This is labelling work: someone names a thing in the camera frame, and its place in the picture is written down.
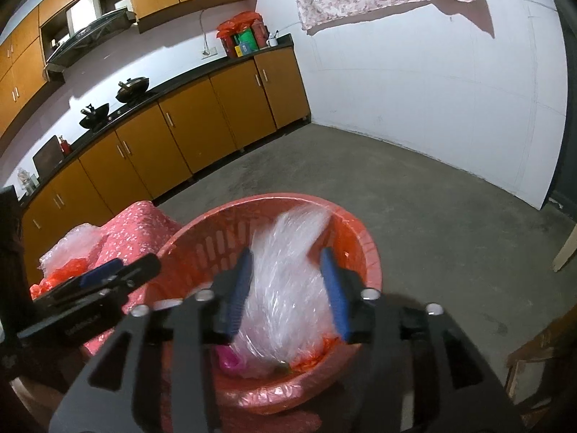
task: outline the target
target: kitchen counter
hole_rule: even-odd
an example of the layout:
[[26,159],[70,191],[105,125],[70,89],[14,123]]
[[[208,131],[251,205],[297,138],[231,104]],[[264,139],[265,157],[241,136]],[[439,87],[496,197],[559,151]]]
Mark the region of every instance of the kitchen counter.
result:
[[161,83],[154,88],[149,89],[147,92],[148,97],[144,98],[142,102],[135,104],[132,106],[128,111],[114,119],[113,121],[109,122],[108,124],[104,125],[100,130],[93,132],[88,131],[84,135],[82,135],[78,140],[76,140],[72,146],[72,153],[66,156],[59,165],[53,169],[53,171],[46,177],[40,178],[40,185],[39,187],[29,196],[24,196],[19,201],[19,205],[21,208],[26,208],[28,204],[34,199],[34,197],[41,191],[43,186],[50,182],[54,176],[56,176],[62,169],[64,169],[69,163],[73,162],[77,159],[83,152],[85,152],[90,146],[92,146],[97,140],[102,138],[108,132],[117,128],[121,123],[131,118],[134,114],[138,111],[142,110],[146,106],[152,104],[153,102],[158,101],[158,99],[163,98],[164,96],[170,94],[172,91],[175,91],[182,86],[187,85],[188,83],[202,78],[204,76],[210,75],[216,71],[223,70],[225,68],[238,65],[239,63],[246,62],[246,60],[252,59],[255,55],[265,52],[272,52],[278,49],[286,48],[286,47],[293,47],[294,43],[292,41],[291,34],[287,34],[285,36],[278,38],[279,45],[277,47],[270,47],[266,49],[259,50],[258,52],[253,52],[249,55],[245,55],[243,57],[231,59],[228,57],[222,57],[218,60],[214,60],[212,62],[206,63],[201,65],[200,67],[196,67],[192,70],[189,70],[185,73],[182,73],[174,78],[171,78],[164,83]]

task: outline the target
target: clear plastic bag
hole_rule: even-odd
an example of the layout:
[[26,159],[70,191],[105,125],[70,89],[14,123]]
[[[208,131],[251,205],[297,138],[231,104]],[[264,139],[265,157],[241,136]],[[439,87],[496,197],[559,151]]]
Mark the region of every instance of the clear plastic bag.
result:
[[52,275],[74,259],[89,260],[90,254],[104,237],[98,226],[88,223],[71,229],[52,249],[40,258],[40,268],[44,276]]
[[230,346],[238,362],[218,351],[224,372],[265,377],[279,367],[310,364],[336,339],[320,270],[307,257],[329,219],[324,208],[299,206],[253,236],[253,282]]

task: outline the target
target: red plastic basket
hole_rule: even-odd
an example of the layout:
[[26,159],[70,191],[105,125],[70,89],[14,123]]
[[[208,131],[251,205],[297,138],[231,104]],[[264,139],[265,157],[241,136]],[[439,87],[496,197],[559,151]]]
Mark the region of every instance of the red plastic basket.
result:
[[[345,209],[322,198],[292,193],[265,194],[219,206],[177,232],[160,250],[162,273],[145,288],[144,300],[183,298],[213,276],[231,268],[256,229],[267,226],[289,209],[316,204],[328,209],[331,220],[309,253],[317,260],[323,246],[334,249],[340,266],[357,271],[367,286],[381,289],[379,255],[365,226]],[[217,402],[258,414],[293,408],[330,386],[358,350],[336,345],[315,367],[267,379],[229,377],[214,369]]]

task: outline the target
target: gray floor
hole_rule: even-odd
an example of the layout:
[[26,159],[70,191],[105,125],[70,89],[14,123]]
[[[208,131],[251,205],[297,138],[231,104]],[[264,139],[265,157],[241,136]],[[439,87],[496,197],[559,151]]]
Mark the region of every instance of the gray floor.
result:
[[352,133],[308,125],[201,179],[160,208],[181,223],[237,198],[301,192],[356,215],[384,288],[439,302],[504,382],[507,355],[575,303],[577,259],[553,257],[574,223],[466,172]]

